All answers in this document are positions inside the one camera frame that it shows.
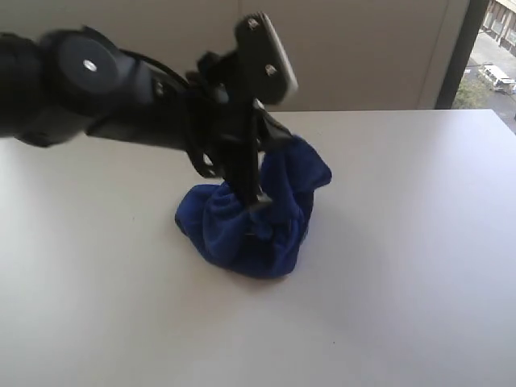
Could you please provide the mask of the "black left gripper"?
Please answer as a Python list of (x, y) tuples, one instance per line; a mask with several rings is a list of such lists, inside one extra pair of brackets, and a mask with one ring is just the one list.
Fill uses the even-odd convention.
[(255, 100), (237, 51), (205, 52), (197, 68), (185, 73), (185, 86), (195, 145), (247, 210), (269, 205), (260, 187), (258, 154), (286, 145), (293, 135)]

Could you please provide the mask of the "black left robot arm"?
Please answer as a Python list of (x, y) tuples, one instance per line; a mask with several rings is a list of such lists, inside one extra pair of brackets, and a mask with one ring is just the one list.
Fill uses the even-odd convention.
[(179, 150), (249, 210), (267, 206), (258, 155), (290, 133), (265, 106), (285, 99), (293, 74), (271, 27), (235, 34), (234, 50), (207, 52), (180, 76), (90, 27), (38, 41), (2, 33), (1, 135), (38, 148), (82, 133)]

